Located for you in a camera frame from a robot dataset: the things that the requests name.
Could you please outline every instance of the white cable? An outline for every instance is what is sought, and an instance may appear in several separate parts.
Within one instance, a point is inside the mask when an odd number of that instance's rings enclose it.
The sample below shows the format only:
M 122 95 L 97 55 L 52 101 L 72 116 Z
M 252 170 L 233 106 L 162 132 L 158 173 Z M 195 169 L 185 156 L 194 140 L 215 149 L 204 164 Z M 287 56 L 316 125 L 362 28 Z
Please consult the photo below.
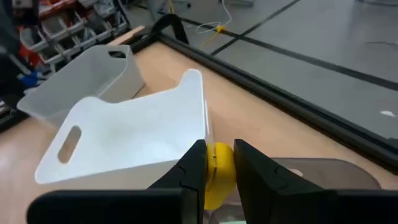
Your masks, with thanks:
M 228 12 L 228 10 L 227 10 L 227 8 L 226 8 L 226 6 L 225 6 L 225 0 L 221 0 L 221 3 L 223 4 L 223 7 L 224 7 L 225 12 L 228 14 L 229 21 L 226 22 L 226 23 L 224 23 L 223 25 L 221 25 L 221 22 L 208 22 L 208 23 L 206 23 L 206 24 L 202 24 L 202 25 L 200 25 L 200 26 L 198 26 L 198 27 L 196 28 L 196 32 L 197 32 L 198 34 L 204 34 L 205 32 L 210 32 L 210 31 L 216 30 L 216 29 L 217 29 L 217 26 L 225 26 L 226 24 L 229 24 L 229 23 L 232 21 L 231 14 Z M 214 28 L 212 28 L 212 29 L 210 29 L 210 30 L 205 30 L 205 31 L 202 31 L 202 32 L 198 32 L 198 29 L 200 29 L 202 26 L 212 25 L 212 24 L 216 24 Z

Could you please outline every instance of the gray floor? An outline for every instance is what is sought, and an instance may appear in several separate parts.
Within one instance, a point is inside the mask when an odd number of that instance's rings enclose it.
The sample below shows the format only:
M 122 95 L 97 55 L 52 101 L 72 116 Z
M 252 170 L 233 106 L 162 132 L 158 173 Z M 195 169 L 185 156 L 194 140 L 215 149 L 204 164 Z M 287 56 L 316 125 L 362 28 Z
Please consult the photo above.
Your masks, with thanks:
M 291 0 L 255 0 L 255 6 L 228 6 L 227 30 L 242 34 Z M 179 16 L 207 23 L 228 20 L 217 0 L 191 0 Z M 145 9 L 131 9 L 138 24 L 152 23 Z M 190 44 L 207 53 L 233 38 L 197 34 L 184 22 Z M 398 82 L 398 7 L 355 0 L 300 0 L 247 36 L 375 77 Z M 239 40 L 216 57 L 386 138 L 398 138 L 398 92 L 317 67 Z M 395 116 L 386 116 L 390 111 Z

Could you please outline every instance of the yellow object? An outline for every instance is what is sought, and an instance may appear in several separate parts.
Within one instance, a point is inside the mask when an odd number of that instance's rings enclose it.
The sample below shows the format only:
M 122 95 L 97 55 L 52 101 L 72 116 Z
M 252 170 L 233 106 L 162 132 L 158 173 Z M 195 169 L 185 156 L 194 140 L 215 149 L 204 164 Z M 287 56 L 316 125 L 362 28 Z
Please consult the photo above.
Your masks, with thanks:
M 225 26 L 216 26 L 216 34 L 210 37 L 208 40 L 206 40 L 201 46 L 203 47 L 207 43 L 209 43 L 211 40 L 213 40 L 221 31 L 225 30 Z
M 169 8 L 170 8 L 170 12 L 171 12 L 172 14 L 175 14 L 175 13 L 174 13 L 174 7 L 173 7 L 172 0 L 169 0 Z
M 214 210 L 221 206 L 236 185 L 236 172 L 232 149 L 217 142 L 207 147 L 207 180 L 205 209 Z

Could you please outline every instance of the table surface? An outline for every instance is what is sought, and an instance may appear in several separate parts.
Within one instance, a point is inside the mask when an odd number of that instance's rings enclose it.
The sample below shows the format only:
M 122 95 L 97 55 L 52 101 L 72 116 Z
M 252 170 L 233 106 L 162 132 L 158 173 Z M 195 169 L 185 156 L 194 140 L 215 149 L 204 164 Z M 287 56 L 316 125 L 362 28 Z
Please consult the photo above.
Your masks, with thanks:
M 123 43 L 139 29 L 110 44 Z M 189 68 L 202 72 L 215 141 L 232 146 L 234 139 L 244 139 L 269 157 L 342 159 L 368 171 L 382 188 L 398 189 L 398 178 L 390 172 L 166 45 L 155 43 L 135 58 L 146 83 L 136 97 L 177 86 Z M 0 135 L 0 223 L 25 223 L 29 203 L 54 190 L 34 180 L 54 135 L 54 129 L 33 118 Z

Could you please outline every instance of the yellow cable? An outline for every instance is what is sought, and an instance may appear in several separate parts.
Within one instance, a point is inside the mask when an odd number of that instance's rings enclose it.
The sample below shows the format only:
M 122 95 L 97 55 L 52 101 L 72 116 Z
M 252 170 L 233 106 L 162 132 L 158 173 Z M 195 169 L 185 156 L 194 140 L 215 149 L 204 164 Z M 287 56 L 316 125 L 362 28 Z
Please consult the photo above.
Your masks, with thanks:
M 216 34 L 213 35 L 212 37 L 210 37 L 209 39 L 207 39 L 202 45 L 201 47 L 205 46 L 207 43 L 209 43 L 211 40 L 213 40 L 220 32 L 225 30 L 225 26 L 216 26 Z
M 169 8 L 170 8 L 170 12 L 171 12 L 172 14 L 174 14 L 174 7 L 173 7 L 172 0 L 169 0 Z

